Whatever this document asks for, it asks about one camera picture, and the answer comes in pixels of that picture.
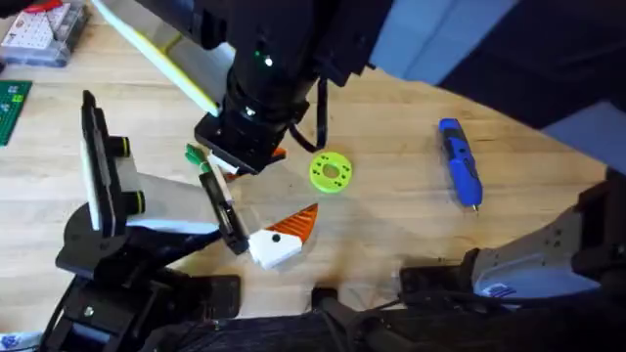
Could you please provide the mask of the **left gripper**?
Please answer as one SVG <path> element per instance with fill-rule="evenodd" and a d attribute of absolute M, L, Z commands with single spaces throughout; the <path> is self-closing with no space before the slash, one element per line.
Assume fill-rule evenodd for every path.
<path fill-rule="evenodd" d="M 247 238 L 220 179 L 239 168 L 216 156 L 198 185 L 139 172 L 133 158 L 85 155 L 87 201 L 65 226 L 58 268 L 94 282 L 138 282 L 214 242 L 236 255 L 249 251 L 268 270 L 297 255 L 319 211 L 313 203 Z"/>

